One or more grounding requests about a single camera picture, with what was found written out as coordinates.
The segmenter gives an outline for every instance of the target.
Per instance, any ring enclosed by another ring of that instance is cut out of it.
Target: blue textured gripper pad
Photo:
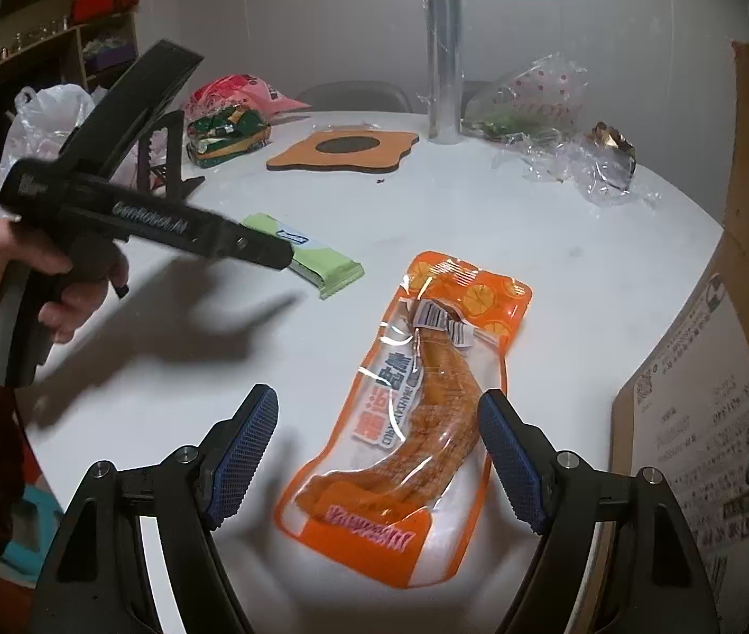
[[[227,517],[235,515],[242,504],[248,485],[277,426],[277,394],[266,389],[246,419],[239,434],[232,440],[212,477],[212,501],[206,516],[212,528],[219,527]]]
[[[515,516],[535,533],[544,533],[548,515],[542,506],[542,479],[491,396],[480,398],[477,424]]]

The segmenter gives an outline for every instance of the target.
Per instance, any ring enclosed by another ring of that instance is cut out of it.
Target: packaged sausage
[[[284,491],[280,529],[398,589],[456,574],[491,470],[477,402],[506,391],[505,355],[531,296],[460,259],[416,257],[325,449]]]

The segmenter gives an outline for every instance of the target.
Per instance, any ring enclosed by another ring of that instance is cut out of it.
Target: green snack bar
[[[333,248],[312,240],[274,217],[251,215],[242,220],[242,224],[291,243],[295,255],[290,267],[318,287],[318,297],[322,300],[341,291],[365,273],[359,262],[346,258]]]

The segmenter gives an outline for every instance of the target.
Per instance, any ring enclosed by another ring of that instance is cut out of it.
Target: pink plastic bag
[[[247,74],[223,76],[202,88],[198,88],[183,107],[187,124],[202,116],[211,116],[225,107],[247,105],[257,111],[264,119],[271,119],[279,112],[290,109],[305,109],[305,105],[295,99],[289,99],[272,88],[262,78]]]

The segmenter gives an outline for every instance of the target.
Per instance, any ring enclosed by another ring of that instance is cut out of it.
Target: white round table
[[[265,161],[313,126],[372,122],[421,137],[398,171],[266,171]],[[272,385],[280,422],[239,514],[215,532],[229,579],[257,634],[354,631],[492,632],[537,545],[493,489],[460,572],[400,591],[292,541],[271,510],[292,475],[322,450],[360,360],[407,264],[438,250],[514,276],[533,290],[508,354],[508,393],[521,418],[558,449],[606,468],[610,406],[680,310],[721,229],[639,166],[659,191],[600,209],[571,183],[536,183],[518,161],[493,169],[495,148],[466,139],[428,143],[426,116],[297,116],[269,146],[199,171],[191,203],[239,220],[265,212],[365,267],[326,301],[291,271],[223,260],[207,264],[132,240],[131,292],[110,294],[37,383],[18,394],[27,431],[65,507],[94,461],[156,464],[197,444],[254,383]],[[153,593],[167,634],[183,631],[154,520],[143,519]]]

